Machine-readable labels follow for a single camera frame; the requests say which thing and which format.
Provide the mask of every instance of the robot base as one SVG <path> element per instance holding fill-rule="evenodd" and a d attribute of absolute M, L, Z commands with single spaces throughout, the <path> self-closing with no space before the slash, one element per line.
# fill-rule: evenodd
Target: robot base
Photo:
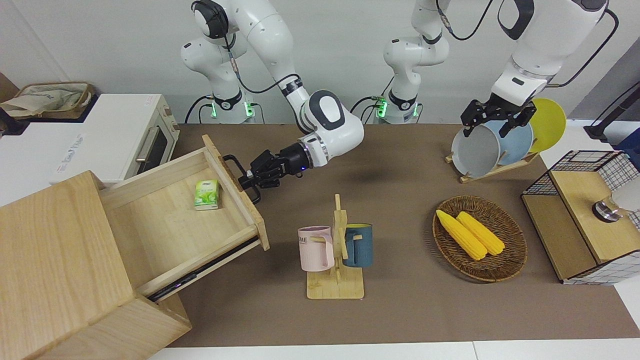
<path fill-rule="evenodd" d="M 250 103 L 253 97 L 245 94 L 242 100 L 237 103 L 231 110 L 224 110 L 220 105 L 212 101 L 214 108 L 211 112 L 203 110 L 206 115 L 202 116 L 203 124 L 242 124 L 255 123 L 255 112 Z"/>
<path fill-rule="evenodd" d="M 378 116 L 376 113 L 376 118 L 380 119 L 378 123 L 380 124 L 392 124 L 392 125 L 400 125 L 400 124 L 414 124 L 418 117 L 417 111 L 418 103 L 416 102 L 409 110 L 401 111 L 398 109 L 392 109 L 391 106 L 387 107 L 384 117 Z"/>

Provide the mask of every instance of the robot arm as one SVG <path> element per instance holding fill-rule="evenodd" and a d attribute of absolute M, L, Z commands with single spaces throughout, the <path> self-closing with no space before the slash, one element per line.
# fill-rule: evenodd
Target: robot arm
<path fill-rule="evenodd" d="M 327 90 L 309 96 L 296 75 L 292 60 L 293 37 L 286 23 L 267 0 L 195 1 L 196 22 L 210 38 L 237 33 L 245 38 L 265 64 L 296 115 L 304 134 L 297 142 L 273 155 L 263 152 L 240 181 L 244 188 L 275 187 L 287 174 L 322 167 L 336 156 L 355 148 L 364 138 L 360 119 Z M 241 82 L 234 55 L 231 66 Z"/>
<path fill-rule="evenodd" d="M 489 120 L 507 120 L 500 135 L 525 126 L 536 111 L 531 99 L 547 87 L 598 24 L 608 0 L 514 0 L 519 17 L 504 32 L 518 45 L 493 84 L 487 102 L 473 100 L 461 115 L 468 136 Z"/>
<path fill-rule="evenodd" d="M 448 5 L 449 0 L 440 1 L 442 8 Z M 383 119 L 391 124 L 404 124 L 413 115 L 421 82 L 414 68 L 437 65 L 449 55 L 435 0 L 416 0 L 411 24 L 420 36 L 395 38 L 385 46 L 385 61 L 394 70 L 394 80 L 384 95 Z"/>
<path fill-rule="evenodd" d="M 246 53 L 246 40 L 232 39 L 231 51 L 234 57 Z M 247 119 L 244 104 L 251 103 L 251 97 L 240 87 L 229 64 L 227 49 L 223 44 L 200 37 L 194 39 L 180 49 L 184 64 L 192 71 L 203 74 L 209 85 L 215 107 L 216 118 L 222 124 L 240 124 Z"/>

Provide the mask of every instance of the corn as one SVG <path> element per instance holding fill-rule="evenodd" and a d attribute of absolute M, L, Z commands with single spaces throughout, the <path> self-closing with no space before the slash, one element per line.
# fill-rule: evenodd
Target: corn
<path fill-rule="evenodd" d="M 473 260 L 484 259 L 486 248 L 466 227 L 442 210 L 436 210 L 436 214 L 449 235 Z"/>
<path fill-rule="evenodd" d="M 468 213 L 461 211 L 456 218 L 464 225 L 476 238 L 486 247 L 487 251 L 491 255 L 500 254 L 504 250 L 504 243 L 502 240 L 487 229 L 480 221 L 474 219 Z"/>

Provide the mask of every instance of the black cable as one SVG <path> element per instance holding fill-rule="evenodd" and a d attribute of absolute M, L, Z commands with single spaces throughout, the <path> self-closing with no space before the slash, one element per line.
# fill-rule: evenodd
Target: black cable
<path fill-rule="evenodd" d="M 356 101 L 356 103 L 351 107 L 351 110 L 349 110 L 349 112 L 353 113 L 353 110 L 355 110 L 358 107 L 358 105 L 362 104 L 362 102 L 367 100 L 376 100 L 376 98 L 373 96 L 363 97 L 362 99 Z"/>
<path fill-rule="evenodd" d="M 454 37 L 456 40 L 465 41 L 465 40 L 469 40 L 472 36 L 474 36 L 476 34 L 478 29 L 480 28 L 480 25 L 482 24 L 482 21 L 484 21 L 484 17 L 486 17 L 486 13 L 489 11 L 489 7 L 491 6 L 492 2 L 493 2 L 493 0 L 489 0 L 489 3 L 486 5 L 486 8 L 484 8 L 484 12 L 482 13 L 482 16 L 480 17 L 480 21 L 478 21 L 478 24 L 476 25 L 476 28 L 473 30 L 473 32 L 471 32 L 471 34 L 469 36 L 464 37 L 464 38 L 460 38 L 456 34 L 453 33 L 453 29 L 451 28 L 451 23 L 449 22 L 449 18 L 447 18 L 447 16 L 445 15 L 444 11 L 442 11 L 442 9 L 440 7 L 440 1 L 439 0 L 436 0 L 436 7 L 438 8 L 438 13 L 440 14 L 440 18 L 442 19 L 442 24 L 444 24 L 444 27 L 447 28 L 447 30 L 449 31 L 451 36 Z"/>
<path fill-rule="evenodd" d="M 298 75 L 298 74 L 289 74 L 289 75 L 286 75 L 284 78 L 276 81 L 271 86 L 269 86 L 269 87 L 267 87 L 265 89 L 258 90 L 258 91 L 249 89 L 244 84 L 244 82 L 242 81 L 242 78 L 240 77 L 240 70 L 238 69 L 238 66 L 236 64 L 236 59 L 234 58 L 233 54 L 231 53 L 231 45 L 229 45 L 229 40 L 227 39 L 227 36 L 224 36 L 224 38 L 225 38 L 225 43 L 227 45 L 227 52 L 229 53 L 229 62 L 231 63 L 231 67 L 233 68 L 234 72 L 236 73 L 236 77 L 238 78 L 238 81 L 240 82 L 240 85 L 242 85 L 242 87 L 246 91 L 248 91 L 248 92 L 250 92 L 252 94 L 262 94 L 262 93 L 267 92 L 267 91 L 271 90 L 272 88 L 278 86 L 281 82 L 285 81 L 286 79 L 289 79 L 290 77 L 295 77 L 295 80 L 302 80 L 300 78 L 300 75 Z"/>
<path fill-rule="evenodd" d="M 418 120 L 415 121 L 416 124 L 420 122 L 420 117 L 422 116 L 422 112 L 424 111 L 424 105 L 421 102 L 418 103 L 418 106 L 420 106 L 420 113 L 418 113 Z"/>
<path fill-rule="evenodd" d="M 259 90 L 259 91 L 255 91 L 255 90 L 251 90 L 251 89 L 249 89 L 248 87 L 246 87 L 246 85 L 243 83 L 242 79 L 240 78 L 240 72 L 236 72 L 236 75 L 237 75 L 238 81 L 240 82 L 240 85 L 242 85 L 242 87 L 243 87 L 246 91 L 248 91 L 248 92 L 250 92 L 250 93 L 253 93 L 253 94 L 262 94 L 263 92 L 267 92 L 267 91 L 271 90 L 272 88 L 274 88 L 274 87 L 278 86 L 281 82 L 285 81 L 286 79 L 289 79 L 289 78 L 290 78 L 290 77 L 292 77 L 292 76 L 296 78 L 295 80 L 300 80 L 300 79 L 301 79 L 301 78 L 300 78 L 300 75 L 298 75 L 298 74 L 289 74 L 289 75 L 286 75 L 284 78 L 282 78 L 282 79 L 280 79 L 280 80 L 276 81 L 276 82 L 275 82 L 275 83 L 273 83 L 271 86 L 269 86 L 269 87 L 267 87 L 267 88 L 264 88 L 264 89 L 262 89 L 262 90 Z"/>
<path fill-rule="evenodd" d="M 377 107 L 378 107 L 378 105 L 369 105 L 366 108 L 364 108 L 364 110 L 362 110 L 362 114 L 360 115 L 360 121 L 362 121 L 362 119 L 364 118 L 364 113 L 367 111 L 367 109 L 369 109 L 369 108 L 377 108 Z"/>
<path fill-rule="evenodd" d="M 187 111 L 187 116 L 184 117 L 184 123 L 185 124 L 187 123 L 187 121 L 189 121 L 189 116 L 191 116 L 191 112 L 193 111 L 193 108 L 195 108 L 196 105 L 200 101 L 202 101 L 204 99 L 208 99 L 208 98 L 209 98 L 209 95 L 201 96 L 201 97 L 198 98 L 198 100 L 196 100 L 195 102 L 193 102 L 193 104 L 191 104 L 191 107 L 189 108 L 189 111 Z"/>
<path fill-rule="evenodd" d="M 614 106 L 614 104 L 616 104 L 624 95 L 629 93 L 631 90 L 633 90 L 633 88 L 635 88 L 638 85 L 640 85 L 640 81 L 631 85 L 630 88 L 626 89 L 625 92 L 623 92 L 622 94 L 620 94 L 620 96 L 618 96 L 615 100 L 613 100 L 613 102 L 610 103 L 609 106 L 607 106 L 607 108 L 603 112 L 601 112 L 600 115 L 598 115 L 598 117 L 591 123 L 591 126 L 593 126 L 596 123 L 596 121 L 598 121 L 598 119 L 602 117 L 602 115 L 604 115 L 607 111 L 609 111 L 609 109 L 611 109 L 611 106 Z"/>
<path fill-rule="evenodd" d="M 589 60 L 587 60 L 587 62 L 584 63 L 584 65 L 580 68 L 580 70 L 578 70 L 578 72 L 576 72 L 569 80 L 567 80 L 565 83 L 562 83 L 562 84 L 549 84 L 549 85 L 547 85 L 548 88 L 563 88 L 563 87 L 569 85 L 591 63 L 591 60 L 593 60 L 593 58 L 595 58 L 596 55 L 598 55 L 600 50 L 602 50 L 602 48 L 605 47 L 605 45 L 607 45 L 609 40 L 611 40 L 611 38 L 613 37 L 613 34 L 615 34 L 616 31 L 618 30 L 618 26 L 620 25 L 620 20 L 618 19 L 618 16 L 613 11 L 611 11 L 610 9 L 605 9 L 604 12 L 608 13 L 609 16 L 611 16 L 611 18 L 613 19 L 613 23 L 614 23 L 613 24 L 613 29 L 609 33 L 609 36 L 606 39 L 604 39 L 602 44 L 600 44 L 600 47 L 591 55 Z"/>
<path fill-rule="evenodd" d="M 211 107 L 213 107 L 213 104 L 204 104 L 204 105 L 201 105 L 200 109 L 198 109 L 198 123 L 199 124 L 202 124 L 202 114 L 201 114 L 201 112 L 202 112 L 202 108 L 205 108 L 205 107 L 210 107 L 211 108 Z"/>
<path fill-rule="evenodd" d="M 252 102 L 252 103 L 251 103 L 251 106 L 257 106 L 257 107 L 259 107 L 259 108 L 260 108 L 260 115 L 262 116 L 262 124 L 263 124 L 263 125 L 267 124 L 267 123 L 264 121 L 264 110 L 262 109 L 262 105 L 258 104 L 257 102 Z"/>
<path fill-rule="evenodd" d="M 394 78 L 395 78 L 395 77 L 396 77 L 396 76 L 395 76 L 395 75 L 393 75 L 393 76 L 391 77 L 391 79 L 389 79 L 389 82 L 388 82 L 388 83 L 387 83 L 387 85 L 385 86 L 385 89 L 384 89 L 384 90 L 382 90 L 382 92 L 380 93 L 380 96 L 384 96 L 384 95 L 385 95 L 385 92 L 386 92 L 386 91 L 387 91 L 387 89 L 391 86 L 391 83 L 393 82 L 393 80 L 394 80 Z M 367 120 L 364 122 L 365 124 L 369 121 L 369 118 L 370 118 L 370 117 L 371 117 L 371 115 L 373 114 L 373 111 L 374 111 L 374 110 L 372 109 L 372 110 L 371 110 L 371 112 L 369 113 L 369 115 L 367 116 Z"/>

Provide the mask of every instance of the microwave oven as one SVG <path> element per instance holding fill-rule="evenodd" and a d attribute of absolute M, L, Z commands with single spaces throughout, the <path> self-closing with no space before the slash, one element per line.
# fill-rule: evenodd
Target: microwave oven
<path fill-rule="evenodd" d="M 106 186 L 117 184 L 169 161 L 179 135 L 161 94 L 102 94 L 49 183 L 91 170 Z"/>

